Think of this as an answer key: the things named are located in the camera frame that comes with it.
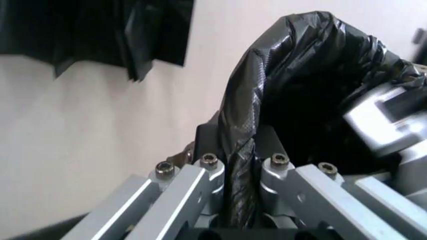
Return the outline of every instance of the hex socket screw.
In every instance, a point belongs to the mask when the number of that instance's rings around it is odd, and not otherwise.
[[[175,166],[172,162],[161,161],[155,166],[155,176],[158,179],[169,180],[175,175]]]
[[[271,156],[270,166],[275,169],[286,169],[290,160],[289,157],[283,153],[274,153]]]
[[[213,153],[206,153],[201,156],[200,167],[206,170],[215,170],[218,167],[218,157]]]
[[[329,162],[319,162],[317,167],[330,178],[335,178],[338,173],[338,168]]]

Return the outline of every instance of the wrinkled plastic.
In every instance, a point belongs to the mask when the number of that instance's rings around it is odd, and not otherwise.
[[[54,65],[90,60],[143,80],[154,59],[183,65],[193,0],[2,0],[0,54]]]
[[[219,113],[227,225],[250,227],[256,210],[252,166],[260,124],[275,128],[297,166],[317,156],[357,162],[357,153],[352,159],[334,154],[339,146],[331,143],[347,146],[347,134],[333,129],[342,130],[349,103],[384,82],[410,90],[425,87],[426,78],[377,38],[328,12],[282,17],[259,37],[231,74]],[[324,143],[327,133],[336,138]]]

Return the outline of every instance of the white wall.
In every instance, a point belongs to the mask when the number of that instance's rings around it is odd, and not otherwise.
[[[423,0],[197,0],[184,68],[124,69],[0,57],[0,238],[92,209],[130,174],[179,152],[218,109],[246,48],[280,16],[324,10],[410,59]]]

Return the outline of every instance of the silver metal link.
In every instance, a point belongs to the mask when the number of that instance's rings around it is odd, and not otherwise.
[[[158,184],[132,175],[62,239],[119,239],[129,226],[137,224],[159,195]]]

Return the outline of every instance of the black plastic bag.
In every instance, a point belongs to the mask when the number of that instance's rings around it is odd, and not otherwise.
[[[144,79],[152,60],[184,65],[193,0],[2,0],[0,54],[51,63],[58,77],[90,60]]]
[[[341,158],[340,146],[323,137],[342,130],[339,119],[348,103],[384,82],[416,89],[426,78],[378,39],[328,12],[282,17],[259,37],[231,74],[219,113],[228,160],[227,225],[250,227],[254,217],[254,136],[260,124],[275,128],[297,166],[313,161],[319,148],[322,157]],[[347,134],[341,135],[329,143],[347,146]]]

